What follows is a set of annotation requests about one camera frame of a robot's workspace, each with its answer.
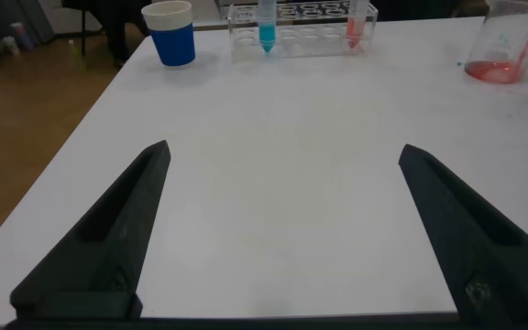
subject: white table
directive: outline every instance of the white table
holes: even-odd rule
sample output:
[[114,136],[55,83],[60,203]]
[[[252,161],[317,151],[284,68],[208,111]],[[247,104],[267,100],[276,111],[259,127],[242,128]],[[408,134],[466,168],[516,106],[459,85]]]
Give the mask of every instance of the white table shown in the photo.
[[528,75],[463,73],[480,23],[380,23],[365,59],[237,65],[226,31],[200,32],[183,70],[147,38],[1,226],[0,325],[9,293],[161,139],[144,316],[454,311],[397,161],[405,143],[430,151],[528,233]]

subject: test tube with red liquid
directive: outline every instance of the test tube with red liquid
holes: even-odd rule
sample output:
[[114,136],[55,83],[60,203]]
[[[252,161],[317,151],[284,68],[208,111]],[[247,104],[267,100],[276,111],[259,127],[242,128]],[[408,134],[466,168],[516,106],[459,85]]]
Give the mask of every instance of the test tube with red liquid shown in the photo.
[[368,13],[369,0],[351,0],[347,15],[346,38],[349,48],[355,48],[364,36],[364,25]]

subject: red liquid in beaker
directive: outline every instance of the red liquid in beaker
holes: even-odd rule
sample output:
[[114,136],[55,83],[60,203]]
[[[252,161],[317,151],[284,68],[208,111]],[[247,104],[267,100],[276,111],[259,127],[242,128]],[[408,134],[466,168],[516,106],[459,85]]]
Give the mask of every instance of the red liquid in beaker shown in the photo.
[[476,79],[488,83],[516,83],[523,75],[511,61],[477,60],[466,64],[466,72]]

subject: blue cup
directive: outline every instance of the blue cup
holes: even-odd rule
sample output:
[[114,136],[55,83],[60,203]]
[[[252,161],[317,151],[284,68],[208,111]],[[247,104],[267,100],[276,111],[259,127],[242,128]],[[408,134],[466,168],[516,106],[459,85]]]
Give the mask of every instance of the blue cup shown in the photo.
[[180,66],[194,60],[192,8],[186,1],[165,1],[142,8],[162,64]]

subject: test tube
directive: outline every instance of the test tube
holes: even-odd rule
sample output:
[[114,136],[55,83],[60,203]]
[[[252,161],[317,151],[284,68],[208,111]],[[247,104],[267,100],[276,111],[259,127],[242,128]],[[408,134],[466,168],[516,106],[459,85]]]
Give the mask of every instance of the test tube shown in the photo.
[[276,0],[258,0],[260,46],[269,53],[276,42]]
[[349,48],[355,48],[364,36],[369,0],[351,0],[347,16],[346,38]]

